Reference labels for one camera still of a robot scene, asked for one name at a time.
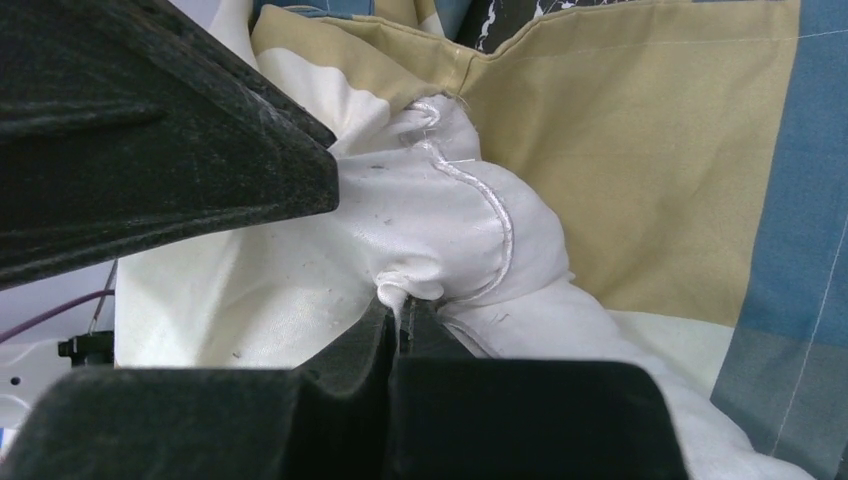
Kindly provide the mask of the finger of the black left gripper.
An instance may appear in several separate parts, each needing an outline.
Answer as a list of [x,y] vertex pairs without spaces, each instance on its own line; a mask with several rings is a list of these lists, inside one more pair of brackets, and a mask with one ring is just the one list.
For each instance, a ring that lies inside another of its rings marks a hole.
[[5,1],[1,285],[333,211],[334,140],[167,1]]

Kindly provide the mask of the blue beige white pillowcase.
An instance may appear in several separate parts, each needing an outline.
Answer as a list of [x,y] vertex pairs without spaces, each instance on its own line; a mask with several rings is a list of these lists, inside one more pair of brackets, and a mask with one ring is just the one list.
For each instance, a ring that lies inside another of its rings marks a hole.
[[559,219],[573,283],[802,479],[846,472],[847,5],[278,7],[456,100]]

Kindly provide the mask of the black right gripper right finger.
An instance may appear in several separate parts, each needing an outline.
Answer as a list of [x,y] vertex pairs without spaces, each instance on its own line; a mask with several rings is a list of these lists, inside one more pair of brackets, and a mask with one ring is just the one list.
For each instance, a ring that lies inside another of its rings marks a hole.
[[665,400],[641,368],[473,356],[430,302],[397,320],[391,479],[684,479]]

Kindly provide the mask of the white pillow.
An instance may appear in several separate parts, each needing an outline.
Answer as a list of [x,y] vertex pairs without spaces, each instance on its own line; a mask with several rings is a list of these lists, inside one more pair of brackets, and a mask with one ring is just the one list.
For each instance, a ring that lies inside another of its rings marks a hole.
[[443,300],[448,332],[490,358],[617,360],[646,369],[694,479],[802,479],[573,283],[563,229],[523,181],[485,162],[460,104],[341,29],[248,1],[191,17],[335,134],[339,207],[123,258],[121,367],[295,367],[377,301]]

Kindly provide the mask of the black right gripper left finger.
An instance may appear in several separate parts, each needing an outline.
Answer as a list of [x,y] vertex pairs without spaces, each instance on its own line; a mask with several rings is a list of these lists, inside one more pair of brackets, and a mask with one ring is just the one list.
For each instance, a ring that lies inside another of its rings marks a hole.
[[82,367],[37,403],[5,479],[376,479],[391,311],[291,370]]

